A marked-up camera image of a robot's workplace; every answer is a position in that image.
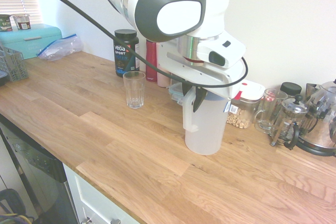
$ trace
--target electric kettle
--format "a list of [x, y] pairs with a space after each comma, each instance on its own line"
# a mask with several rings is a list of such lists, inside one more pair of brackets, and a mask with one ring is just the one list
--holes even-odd
[[336, 156], [336, 80], [326, 82], [306, 104], [297, 146], [320, 156]]

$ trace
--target wire basket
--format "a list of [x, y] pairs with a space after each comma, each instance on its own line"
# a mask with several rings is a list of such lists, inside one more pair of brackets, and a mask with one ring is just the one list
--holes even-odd
[[0, 70], [8, 73], [10, 81], [28, 77], [26, 65], [21, 52], [4, 47], [0, 42]]

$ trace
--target glass pitcher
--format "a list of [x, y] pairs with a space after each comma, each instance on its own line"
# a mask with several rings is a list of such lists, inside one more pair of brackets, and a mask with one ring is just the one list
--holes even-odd
[[299, 139], [299, 126], [307, 114], [305, 104], [301, 102], [300, 94], [294, 98], [288, 98], [282, 102], [279, 115], [272, 126], [272, 146], [276, 143], [283, 144], [288, 149], [293, 149]]

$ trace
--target wooden countertop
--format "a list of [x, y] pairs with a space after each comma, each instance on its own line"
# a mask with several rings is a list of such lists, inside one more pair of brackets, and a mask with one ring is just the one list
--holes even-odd
[[147, 82], [133, 110], [114, 62], [80, 52], [26, 66], [0, 87], [0, 113], [140, 223], [336, 223], [336, 158], [231, 125], [216, 154], [197, 155], [167, 89]]

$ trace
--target teal bread bin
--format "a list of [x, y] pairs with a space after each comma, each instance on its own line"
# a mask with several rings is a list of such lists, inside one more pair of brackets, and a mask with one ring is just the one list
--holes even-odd
[[31, 29], [18, 30], [0, 33], [0, 41], [10, 49], [20, 51], [24, 59], [36, 57], [42, 49], [51, 42], [61, 39], [61, 30], [54, 26], [45, 24], [32, 25]]

